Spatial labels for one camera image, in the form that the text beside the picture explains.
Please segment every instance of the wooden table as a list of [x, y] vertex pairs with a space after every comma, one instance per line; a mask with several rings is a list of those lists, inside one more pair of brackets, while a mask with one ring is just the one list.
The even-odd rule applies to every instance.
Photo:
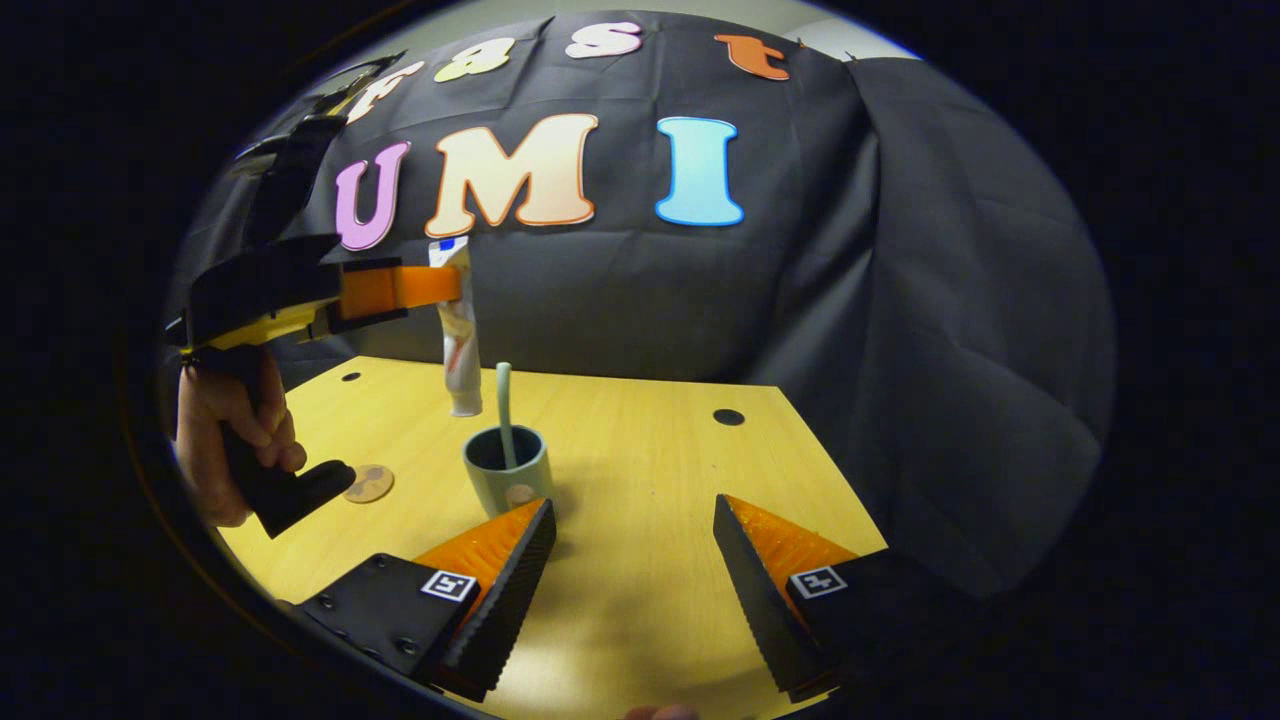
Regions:
[[[518, 369], [511, 384], [512, 421], [547, 439], [559, 532], [497, 691], [462, 702], [557, 720], [668, 702], [704, 720], [764, 719], [808, 705], [776, 691], [751, 639], [712, 537], [716, 495], [860, 555], [886, 544], [782, 392]], [[275, 541], [251, 519], [221, 530], [227, 544], [269, 593], [301, 602], [374, 552], [411, 560], [485, 521], [461, 448], [497, 424], [493, 370], [483, 392], [481, 415], [453, 418], [439, 365], [374, 357], [293, 389], [308, 466], [385, 465], [396, 484], [369, 505], [335, 498]], [[722, 407], [746, 421], [716, 421]]]

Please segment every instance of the black handle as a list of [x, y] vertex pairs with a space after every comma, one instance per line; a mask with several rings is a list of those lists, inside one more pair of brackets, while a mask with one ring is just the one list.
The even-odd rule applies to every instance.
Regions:
[[[228, 374], [244, 383], [251, 407], [257, 411], [262, 401], [261, 347], [242, 345], [230, 350], [205, 347], [196, 351], [200, 368]], [[342, 495], [356, 480], [356, 471], [340, 460], [329, 460], [301, 477], [279, 466], [264, 468], [253, 446], [236, 434], [230, 424], [221, 423], [223, 447], [232, 482], [244, 496], [250, 509], [262, 523], [266, 536], [275, 538], [317, 507]]]

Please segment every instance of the black cloth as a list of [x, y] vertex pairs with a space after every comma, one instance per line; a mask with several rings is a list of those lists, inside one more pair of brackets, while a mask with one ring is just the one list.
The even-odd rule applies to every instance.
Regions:
[[[576, 29], [622, 20], [644, 28], [640, 50], [564, 55]], [[717, 33], [762, 37], [786, 55], [773, 64], [790, 79], [735, 67]], [[517, 40], [507, 67], [433, 82], [458, 51], [503, 36]], [[1011, 587], [1052, 544], [1108, 429], [1110, 297], [1070, 199], [980, 101], [919, 60], [841, 63], [669, 13], [518, 23], [408, 49], [388, 72], [417, 60], [424, 69], [334, 141], [285, 236], [334, 232], [334, 178], [360, 160], [370, 163], [357, 202], [367, 219], [374, 155], [408, 140], [390, 233], [329, 260], [425, 263], [436, 141], [484, 126], [509, 154], [548, 115], [594, 114], [582, 159], [593, 219], [527, 227], [508, 213], [490, 227], [468, 201], [484, 365], [778, 386], [886, 539], [977, 594]], [[678, 225], [654, 213], [671, 182], [655, 123], [673, 115], [737, 128], [728, 174], [740, 224]], [[175, 299], [238, 249], [252, 184], [215, 190]], [[422, 307], [271, 348], [292, 386], [355, 354], [438, 363], [440, 324]]]

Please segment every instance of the toothpaste tube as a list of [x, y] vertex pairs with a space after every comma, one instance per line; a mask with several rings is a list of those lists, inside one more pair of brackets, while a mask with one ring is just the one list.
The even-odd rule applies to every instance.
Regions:
[[453, 396], [453, 415], [479, 415], [480, 348], [476, 343], [476, 314], [471, 300], [471, 251], [467, 238], [456, 237], [433, 242], [428, 249], [433, 268], [457, 268], [461, 273], [462, 297], [436, 302], [440, 331], [444, 334], [444, 387]]

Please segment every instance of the human hand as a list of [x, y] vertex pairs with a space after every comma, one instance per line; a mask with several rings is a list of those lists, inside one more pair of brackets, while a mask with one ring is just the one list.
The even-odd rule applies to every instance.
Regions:
[[687, 705], [678, 703], [668, 705], [667, 707], [645, 705], [643, 707], [632, 707], [622, 720], [698, 720], [698, 711]]
[[174, 455], [196, 507], [215, 525], [238, 528], [252, 514], [232, 482], [223, 447], [223, 420], [253, 446], [264, 468], [278, 465], [287, 473], [296, 473], [307, 462], [306, 450], [294, 438], [280, 370], [265, 351], [260, 386], [262, 400], [255, 411], [248, 391], [236, 378], [207, 368], [182, 369]]

